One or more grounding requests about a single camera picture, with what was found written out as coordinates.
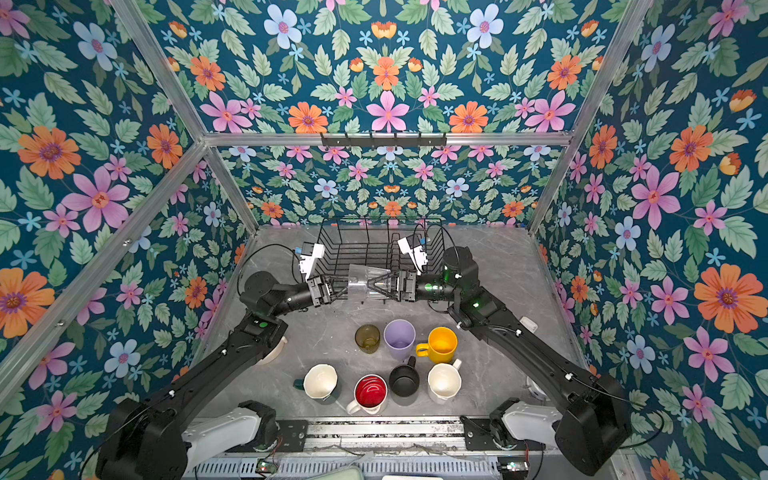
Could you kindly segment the clear plastic cup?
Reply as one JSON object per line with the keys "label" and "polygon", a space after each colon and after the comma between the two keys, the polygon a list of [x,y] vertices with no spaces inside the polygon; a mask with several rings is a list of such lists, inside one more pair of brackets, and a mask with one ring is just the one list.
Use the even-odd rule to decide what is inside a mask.
{"label": "clear plastic cup", "polygon": [[348,271],[348,299],[360,303],[366,300],[385,300],[391,291],[389,269],[351,264]]}

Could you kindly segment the black wire dish rack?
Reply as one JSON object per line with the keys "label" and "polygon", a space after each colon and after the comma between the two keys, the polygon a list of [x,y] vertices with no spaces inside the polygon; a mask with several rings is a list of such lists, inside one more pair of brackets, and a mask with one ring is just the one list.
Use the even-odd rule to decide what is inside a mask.
{"label": "black wire dish rack", "polygon": [[344,282],[351,264],[416,273],[410,258],[402,255],[397,245],[400,238],[411,234],[421,237],[428,256],[424,274],[439,272],[445,250],[453,245],[439,220],[376,222],[369,217],[343,217],[323,221],[316,238],[306,241],[320,243],[326,248],[324,258],[315,267],[314,276],[323,275]]}

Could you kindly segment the dark green mug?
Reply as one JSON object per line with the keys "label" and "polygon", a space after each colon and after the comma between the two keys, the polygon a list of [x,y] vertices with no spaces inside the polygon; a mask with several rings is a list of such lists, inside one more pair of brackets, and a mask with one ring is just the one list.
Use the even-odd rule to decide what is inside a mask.
{"label": "dark green mug", "polygon": [[341,384],[336,369],[329,364],[313,366],[293,387],[304,392],[310,399],[321,404],[333,403],[338,399]]}

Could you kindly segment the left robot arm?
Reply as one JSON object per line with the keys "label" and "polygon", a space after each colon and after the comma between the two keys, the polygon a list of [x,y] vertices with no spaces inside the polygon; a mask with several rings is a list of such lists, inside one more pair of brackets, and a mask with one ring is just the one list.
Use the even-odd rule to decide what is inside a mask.
{"label": "left robot arm", "polygon": [[279,437],[276,412],[244,401],[206,422],[193,421],[243,372],[278,347],[287,330],[282,315],[330,304],[332,280],[324,275],[282,284],[258,271],[240,295],[246,313],[210,355],[168,386],[141,401],[121,402],[108,418],[98,448],[100,479],[180,479],[233,447],[271,447]]}

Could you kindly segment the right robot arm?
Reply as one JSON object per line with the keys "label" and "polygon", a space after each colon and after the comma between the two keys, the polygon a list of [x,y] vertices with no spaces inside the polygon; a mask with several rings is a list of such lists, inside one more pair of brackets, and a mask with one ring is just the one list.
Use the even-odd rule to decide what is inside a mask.
{"label": "right robot arm", "polygon": [[632,434],[628,395],[610,375],[598,377],[559,354],[485,288],[466,247],[450,247],[435,273],[364,267],[370,292],[400,302],[445,301],[457,325],[499,350],[546,395],[549,406],[509,400],[492,432],[553,445],[584,475],[593,476]]}

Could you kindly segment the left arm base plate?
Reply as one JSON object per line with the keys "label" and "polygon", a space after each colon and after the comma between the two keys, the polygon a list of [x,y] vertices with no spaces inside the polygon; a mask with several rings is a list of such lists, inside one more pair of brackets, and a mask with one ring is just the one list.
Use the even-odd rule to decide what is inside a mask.
{"label": "left arm base plate", "polygon": [[276,453],[300,453],[307,441],[309,422],[307,420],[277,420]]}

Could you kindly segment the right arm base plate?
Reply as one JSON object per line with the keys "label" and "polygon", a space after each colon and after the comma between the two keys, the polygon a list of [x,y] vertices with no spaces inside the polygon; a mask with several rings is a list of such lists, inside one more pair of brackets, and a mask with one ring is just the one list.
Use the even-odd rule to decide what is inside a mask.
{"label": "right arm base plate", "polygon": [[497,419],[462,415],[465,448],[469,451],[522,451],[528,450],[524,440],[514,438]]}

